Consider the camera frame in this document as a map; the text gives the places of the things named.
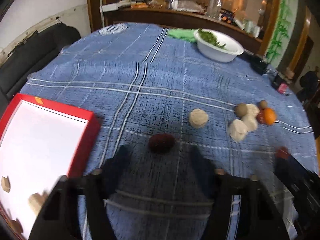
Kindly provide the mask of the beige candy in tray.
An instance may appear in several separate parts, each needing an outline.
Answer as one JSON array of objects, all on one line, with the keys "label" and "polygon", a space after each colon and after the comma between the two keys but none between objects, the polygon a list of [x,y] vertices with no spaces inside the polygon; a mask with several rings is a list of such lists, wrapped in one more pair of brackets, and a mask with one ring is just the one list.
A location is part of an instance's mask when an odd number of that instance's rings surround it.
[{"label": "beige candy in tray", "polygon": [[32,194],[29,197],[28,203],[33,213],[35,214],[35,216],[38,216],[38,214],[40,213],[42,206],[45,203],[47,197],[48,197],[48,193],[46,191],[43,191],[42,194],[39,194],[39,193]]},{"label": "beige candy in tray", "polygon": [[1,187],[3,189],[3,191],[9,193],[10,192],[10,180],[8,177],[2,177],[1,178]]}]

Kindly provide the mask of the beige wrapped candy piece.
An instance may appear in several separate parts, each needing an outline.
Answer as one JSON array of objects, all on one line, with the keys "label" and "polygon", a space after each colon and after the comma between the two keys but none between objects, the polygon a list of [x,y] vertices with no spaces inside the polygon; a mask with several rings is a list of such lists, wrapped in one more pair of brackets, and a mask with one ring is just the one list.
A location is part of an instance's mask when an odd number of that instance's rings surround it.
[{"label": "beige wrapped candy piece", "polygon": [[199,108],[189,113],[189,124],[196,129],[203,128],[209,120],[208,114]]}]

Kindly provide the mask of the dark red jujube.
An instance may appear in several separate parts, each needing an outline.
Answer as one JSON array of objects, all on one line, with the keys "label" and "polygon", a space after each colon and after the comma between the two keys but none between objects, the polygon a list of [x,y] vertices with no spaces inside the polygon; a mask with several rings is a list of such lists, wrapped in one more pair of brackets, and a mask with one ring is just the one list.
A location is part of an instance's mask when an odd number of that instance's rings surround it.
[{"label": "dark red jujube", "polygon": [[166,154],[175,145],[175,138],[167,133],[155,134],[149,139],[148,147],[151,153]]},{"label": "dark red jujube", "polygon": [[260,124],[265,124],[264,110],[263,109],[261,109],[260,112],[257,114],[256,119]]}]

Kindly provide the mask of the red rimmed white tray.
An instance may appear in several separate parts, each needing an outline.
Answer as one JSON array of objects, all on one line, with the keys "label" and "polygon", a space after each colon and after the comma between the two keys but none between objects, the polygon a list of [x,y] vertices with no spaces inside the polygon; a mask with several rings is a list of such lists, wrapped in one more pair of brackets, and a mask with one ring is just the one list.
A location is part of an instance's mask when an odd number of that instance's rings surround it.
[{"label": "red rimmed white tray", "polygon": [[48,194],[65,175],[83,174],[100,129],[92,111],[16,94],[1,117],[1,216],[18,239],[28,239],[36,217],[32,194]]}]

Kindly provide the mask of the small orange tangerine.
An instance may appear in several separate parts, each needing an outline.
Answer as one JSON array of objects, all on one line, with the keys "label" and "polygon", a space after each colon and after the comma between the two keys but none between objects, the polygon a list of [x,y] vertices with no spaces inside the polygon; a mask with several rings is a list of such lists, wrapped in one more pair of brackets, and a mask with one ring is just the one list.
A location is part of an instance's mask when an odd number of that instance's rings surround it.
[{"label": "small orange tangerine", "polygon": [[266,125],[273,125],[274,122],[277,120],[277,115],[275,111],[271,108],[263,109],[263,120],[264,124]]}]

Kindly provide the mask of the brown longan on cloth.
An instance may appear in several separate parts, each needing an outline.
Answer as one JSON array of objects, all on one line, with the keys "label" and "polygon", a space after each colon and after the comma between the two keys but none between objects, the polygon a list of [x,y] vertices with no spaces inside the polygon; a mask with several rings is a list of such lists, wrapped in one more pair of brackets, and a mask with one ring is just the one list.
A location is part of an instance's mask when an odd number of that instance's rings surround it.
[{"label": "brown longan on cloth", "polygon": [[234,108],[237,117],[242,118],[248,113],[248,108],[245,103],[237,104]]}]

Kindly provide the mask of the small brown longan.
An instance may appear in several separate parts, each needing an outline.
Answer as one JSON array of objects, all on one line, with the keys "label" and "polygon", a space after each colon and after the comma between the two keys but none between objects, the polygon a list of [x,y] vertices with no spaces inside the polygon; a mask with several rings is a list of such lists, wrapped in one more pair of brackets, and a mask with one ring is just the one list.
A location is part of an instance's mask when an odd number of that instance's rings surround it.
[{"label": "small brown longan", "polygon": [[266,100],[261,100],[261,101],[259,102],[259,108],[260,108],[260,109],[266,109],[267,107],[268,107],[268,103],[267,103]]}]

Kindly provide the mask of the dark jar pink label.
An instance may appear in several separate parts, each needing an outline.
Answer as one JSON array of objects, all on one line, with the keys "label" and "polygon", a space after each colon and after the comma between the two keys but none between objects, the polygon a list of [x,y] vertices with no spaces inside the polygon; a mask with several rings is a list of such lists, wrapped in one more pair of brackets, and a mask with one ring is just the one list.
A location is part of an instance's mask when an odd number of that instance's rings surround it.
[{"label": "dark jar pink label", "polygon": [[280,74],[277,74],[272,81],[272,87],[278,93],[284,94],[288,88],[288,83]]}]

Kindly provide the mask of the blue plaid tablecloth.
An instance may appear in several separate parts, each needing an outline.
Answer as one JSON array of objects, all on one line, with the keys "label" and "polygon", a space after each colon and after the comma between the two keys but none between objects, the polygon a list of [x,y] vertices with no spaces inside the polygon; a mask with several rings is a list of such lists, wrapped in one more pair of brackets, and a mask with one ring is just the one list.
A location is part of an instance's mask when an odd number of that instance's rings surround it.
[{"label": "blue plaid tablecloth", "polygon": [[[196,146],[229,174],[257,176],[296,236],[292,196],[273,174],[276,149],[288,148],[307,169],[318,171],[316,145],[306,112],[296,95],[278,93],[267,75],[235,58],[218,63],[187,41],[173,39],[153,24],[107,27],[63,49],[31,74],[22,93],[93,111],[101,123],[86,172],[112,158],[117,148],[132,149],[131,163],[107,201],[106,212],[118,239],[199,239],[210,213],[188,152]],[[235,142],[229,126],[237,104],[266,100],[273,125],[260,124]],[[204,110],[203,128],[189,113]],[[175,145],[151,153],[149,139],[167,133]]]}]

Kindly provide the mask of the black power adapter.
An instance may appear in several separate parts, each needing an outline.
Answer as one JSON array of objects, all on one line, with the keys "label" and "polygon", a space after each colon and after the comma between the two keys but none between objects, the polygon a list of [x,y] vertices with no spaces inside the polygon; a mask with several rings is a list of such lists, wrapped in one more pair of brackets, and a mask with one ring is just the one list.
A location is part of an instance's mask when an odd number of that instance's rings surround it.
[{"label": "black power adapter", "polygon": [[245,51],[246,59],[250,64],[250,67],[259,75],[264,75],[267,72],[268,63],[264,61],[264,59],[257,55],[253,54],[250,51]]}]

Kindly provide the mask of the white bowl with greens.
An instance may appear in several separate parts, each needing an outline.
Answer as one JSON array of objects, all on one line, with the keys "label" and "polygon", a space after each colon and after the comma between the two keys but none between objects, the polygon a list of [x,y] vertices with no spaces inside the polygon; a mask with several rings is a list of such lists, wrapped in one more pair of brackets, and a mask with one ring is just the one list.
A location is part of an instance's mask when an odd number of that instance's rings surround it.
[{"label": "white bowl with greens", "polygon": [[245,51],[235,39],[218,31],[200,28],[194,37],[200,53],[217,62],[229,63]]}]

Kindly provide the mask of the black leather sofa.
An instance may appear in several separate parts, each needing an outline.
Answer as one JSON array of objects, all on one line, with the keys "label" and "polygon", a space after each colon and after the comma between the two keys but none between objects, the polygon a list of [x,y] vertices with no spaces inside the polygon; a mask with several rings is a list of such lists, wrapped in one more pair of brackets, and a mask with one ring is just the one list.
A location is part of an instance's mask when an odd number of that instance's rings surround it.
[{"label": "black leather sofa", "polygon": [[29,74],[44,68],[60,51],[81,38],[74,27],[58,23],[34,32],[1,65],[1,112],[22,89]]}]

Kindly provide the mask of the green cloth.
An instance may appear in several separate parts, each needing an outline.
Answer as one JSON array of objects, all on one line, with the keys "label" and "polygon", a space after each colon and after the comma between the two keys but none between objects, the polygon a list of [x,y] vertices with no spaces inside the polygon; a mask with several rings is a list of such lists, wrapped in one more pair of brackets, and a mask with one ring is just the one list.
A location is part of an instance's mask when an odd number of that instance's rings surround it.
[{"label": "green cloth", "polygon": [[195,43],[196,38],[194,37],[194,32],[196,29],[169,29],[168,36],[178,40],[184,40],[190,43]]}]

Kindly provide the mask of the wooden sideboard cabinet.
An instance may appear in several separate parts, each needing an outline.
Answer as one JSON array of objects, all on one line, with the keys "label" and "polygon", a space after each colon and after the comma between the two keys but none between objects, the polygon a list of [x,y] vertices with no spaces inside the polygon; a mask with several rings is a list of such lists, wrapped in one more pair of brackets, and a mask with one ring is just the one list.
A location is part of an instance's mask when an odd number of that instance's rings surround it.
[{"label": "wooden sideboard cabinet", "polygon": [[116,1],[118,0],[87,0],[91,31],[120,22],[151,23],[166,28],[207,28],[231,36],[245,49],[261,56],[265,55],[272,38],[280,5],[280,0],[267,0],[263,20],[264,36],[259,39],[238,27],[192,12],[157,8],[124,8],[116,11],[100,12],[102,5]]}]

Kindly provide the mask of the clear glass pitcher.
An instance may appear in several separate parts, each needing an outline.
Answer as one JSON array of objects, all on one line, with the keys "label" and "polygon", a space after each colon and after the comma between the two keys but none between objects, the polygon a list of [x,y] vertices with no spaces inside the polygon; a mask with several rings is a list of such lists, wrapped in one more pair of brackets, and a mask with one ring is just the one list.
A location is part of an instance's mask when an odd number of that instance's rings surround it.
[{"label": "clear glass pitcher", "polygon": [[207,7],[207,16],[218,20],[221,7],[222,0],[209,0],[209,4]]}]

